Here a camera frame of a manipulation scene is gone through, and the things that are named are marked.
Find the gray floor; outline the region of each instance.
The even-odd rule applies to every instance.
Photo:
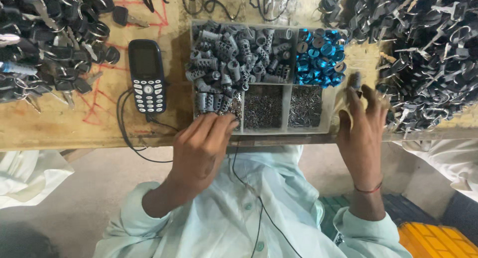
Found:
[[[154,159],[171,160],[173,151],[161,147],[144,153]],[[0,237],[2,225],[17,224],[49,237],[60,257],[91,257],[109,216],[119,208],[125,194],[137,183],[161,182],[171,169],[171,164],[147,162],[128,148],[97,149],[72,166],[75,173],[38,206],[0,210]],[[306,145],[299,166],[321,195],[353,189],[335,144]],[[384,192],[404,193],[433,216],[443,214],[453,189],[426,162],[398,145],[383,143],[382,167]]]

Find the light blue shirt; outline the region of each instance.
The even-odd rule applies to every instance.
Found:
[[[399,244],[396,225],[387,215],[370,222],[341,209],[334,224],[343,234],[336,246],[320,231],[323,207],[318,191],[298,168],[301,146],[240,149],[225,158],[213,183],[194,200],[163,218],[143,210],[142,197],[158,182],[139,184],[111,218],[94,257],[254,258],[298,257],[266,212],[260,219],[259,194],[274,224],[303,258],[412,258]]]

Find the phone screen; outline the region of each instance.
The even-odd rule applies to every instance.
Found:
[[[138,76],[156,75],[161,72],[156,48],[134,48],[129,57],[130,65],[133,64],[130,68]]]

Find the black earphone cable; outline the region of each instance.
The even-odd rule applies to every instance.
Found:
[[[236,164],[236,157],[237,157],[237,154],[238,154],[238,151],[239,151],[239,146],[236,147],[236,153],[234,154],[234,161],[232,162],[232,172],[234,173],[234,175],[236,176],[236,178],[244,185],[247,187],[247,184],[241,180],[239,178],[239,176],[236,174],[236,170],[234,169],[234,165]],[[258,195],[257,198],[259,199],[260,201],[260,205],[261,205],[261,209],[260,209],[260,214],[259,214],[259,228],[257,229],[257,238],[256,238],[256,243],[254,243],[254,249],[252,251],[252,255],[250,256],[250,258],[252,258],[254,256],[254,253],[256,251],[256,245],[257,245],[257,242],[259,240],[259,232],[260,232],[260,220],[262,218],[262,210],[264,210],[267,214],[267,217],[269,218],[269,220],[271,221],[272,225],[274,225],[274,227],[281,233],[281,235],[284,237],[285,241],[287,241],[287,243],[289,244],[289,246],[291,246],[292,250],[294,250],[294,252],[300,257],[302,258],[302,256],[297,252],[297,250],[292,246],[292,244],[290,243],[289,239],[287,239],[287,237],[284,235],[284,233],[282,232],[282,230],[280,230],[277,225],[275,225],[274,221],[272,220],[271,216],[269,215],[269,213],[267,212],[266,210],[266,207],[264,206],[264,203],[262,202],[262,199],[261,197]]]
[[[125,94],[127,94],[127,95],[126,95],[126,97],[124,98],[123,103],[121,104],[121,99],[123,98],[123,96],[124,96]],[[144,157],[143,155],[141,155],[141,154],[139,153],[139,151],[143,151],[143,150],[145,150],[146,148],[136,150],[136,149],[133,147],[133,144],[131,143],[131,141],[130,141],[129,138],[128,138],[128,133],[126,132],[126,127],[125,127],[125,125],[124,125],[124,120],[123,120],[124,106],[125,106],[125,104],[126,104],[126,101],[128,100],[128,97],[129,97],[131,94],[133,94],[132,88],[130,88],[130,89],[124,91],[124,92],[119,96],[118,102],[116,103],[116,119],[117,119],[117,121],[118,121],[118,127],[119,127],[119,129],[120,129],[120,131],[121,131],[121,134],[122,134],[122,136],[123,136],[124,141],[126,142],[126,145],[128,145],[128,147],[129,147],[130,149],[132,149],[137,155],[139,155],[141,158],[143,158],[143,159],[145,159],[145,160],[147,160],[147,161],[154,162],[154,163],[171,163],[172,160],[171,160],[171,161],[156,161],[156,160],[148,159],[148,158]],[[175,127],[172,127],[172,126],[169,126],[169,125],[166,125],[166,124],[162,124],[162,123],[158,122],[158,121],[155,120],[155,119],[152,119],[151,121],[152,121],[153,123],[158,123],[158,124],[160,124],[160,125],[162,125],[162,126],[169,127],[169,128],[172,128],[172,129],[178,131]]]

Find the phone keypad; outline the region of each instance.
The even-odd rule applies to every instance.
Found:
[[[142,113],[163,112],[164,103],[163,81],[157,80],[133,80],[135,101],[137,108]]]

